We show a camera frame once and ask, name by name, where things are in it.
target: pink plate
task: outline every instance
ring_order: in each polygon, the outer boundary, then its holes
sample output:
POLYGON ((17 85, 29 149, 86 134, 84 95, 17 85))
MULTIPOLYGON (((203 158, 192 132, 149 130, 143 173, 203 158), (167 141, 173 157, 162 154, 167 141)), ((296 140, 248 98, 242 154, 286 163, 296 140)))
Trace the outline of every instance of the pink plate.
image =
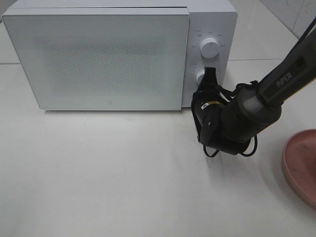
POLYGON ((282 168, 292 189, 316 209, 316 129, 290 137, 284 147, 282 168))

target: white microwave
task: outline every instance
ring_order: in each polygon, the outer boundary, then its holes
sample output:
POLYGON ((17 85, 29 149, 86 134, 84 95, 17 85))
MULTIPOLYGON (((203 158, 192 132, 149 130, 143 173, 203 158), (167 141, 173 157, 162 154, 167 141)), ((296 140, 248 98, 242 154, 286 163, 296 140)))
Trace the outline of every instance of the white microwave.
POLYGON ((180 110, 205 66, 222 83, 228 0, 18 0, 2 16, 44 110, 180 110))

